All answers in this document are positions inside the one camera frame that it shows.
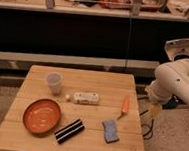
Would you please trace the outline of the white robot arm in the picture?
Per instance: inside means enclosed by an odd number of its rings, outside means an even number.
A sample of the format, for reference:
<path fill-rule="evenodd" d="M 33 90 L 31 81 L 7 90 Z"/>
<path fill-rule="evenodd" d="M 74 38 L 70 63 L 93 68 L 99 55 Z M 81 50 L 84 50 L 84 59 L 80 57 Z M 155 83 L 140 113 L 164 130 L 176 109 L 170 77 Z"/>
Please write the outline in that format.
<path fill-rule="evenodd" d="M 189 59 L 159 64 L 154 76 L 146 87 L 151 102 L 163 105 L 176 95 L 189 106 Z"/>

